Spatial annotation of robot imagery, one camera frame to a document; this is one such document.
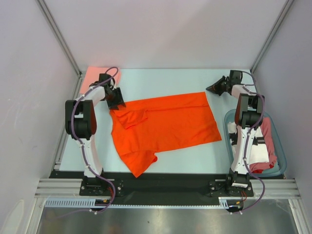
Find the orange polo t-shirt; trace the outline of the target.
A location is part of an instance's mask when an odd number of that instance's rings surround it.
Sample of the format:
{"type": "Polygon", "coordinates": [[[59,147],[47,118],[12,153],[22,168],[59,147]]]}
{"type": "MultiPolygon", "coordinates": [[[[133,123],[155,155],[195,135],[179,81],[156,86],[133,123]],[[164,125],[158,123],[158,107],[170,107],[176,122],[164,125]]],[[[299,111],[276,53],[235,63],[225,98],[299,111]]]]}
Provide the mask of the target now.
{"type": "Polygon", "coordinates": [[[136,178],[157,153],[222,139],[204,92],[130,101],[110,115],[115,149],[136,178]]]}

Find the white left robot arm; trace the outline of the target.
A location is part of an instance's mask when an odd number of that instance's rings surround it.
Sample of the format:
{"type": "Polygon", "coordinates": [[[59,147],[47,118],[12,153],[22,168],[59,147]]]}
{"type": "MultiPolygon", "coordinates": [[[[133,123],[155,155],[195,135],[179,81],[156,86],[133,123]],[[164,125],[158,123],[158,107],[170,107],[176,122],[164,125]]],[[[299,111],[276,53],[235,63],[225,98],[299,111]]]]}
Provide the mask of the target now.
{"type": "Polygon", "coordinates": [[[117,86],[116,75],[100,73],[98,80],[89,85],[88,90],[78,98],[65,102],[65,130],[78,144],[83,162],[84,176],[96,178],[91,183],[91,190],[97,195],[104,194],[108,183],[101,179],[103,166],[100,163],[96,145],[95,134],[97,119],[95,106],[106,101],[109,110],[119,110],[125,107],[121,89],[117,86]]]}

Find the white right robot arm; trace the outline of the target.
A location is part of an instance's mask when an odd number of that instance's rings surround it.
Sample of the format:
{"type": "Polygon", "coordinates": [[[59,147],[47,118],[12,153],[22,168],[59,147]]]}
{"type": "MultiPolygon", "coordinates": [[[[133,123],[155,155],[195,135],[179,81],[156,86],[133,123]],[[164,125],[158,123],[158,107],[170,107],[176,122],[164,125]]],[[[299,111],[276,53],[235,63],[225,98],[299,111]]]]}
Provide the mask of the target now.
{"type": "Polygon", "coordinates": [[[250,177],[256,177],[250,170],[250,157],[256,131],[260,128],[265,107],[263,95],[251,91],[249,84],[243,83],[243,75],[251,73],[241,70],[231,70],[229,75],[223,76],[207,91],[221,96],[229,93],[237,98],[234,116],[237,132],[237,144],[233,163],[227,174],[222,188],[230,196],[242,195],[251,190],[250,177]]]}

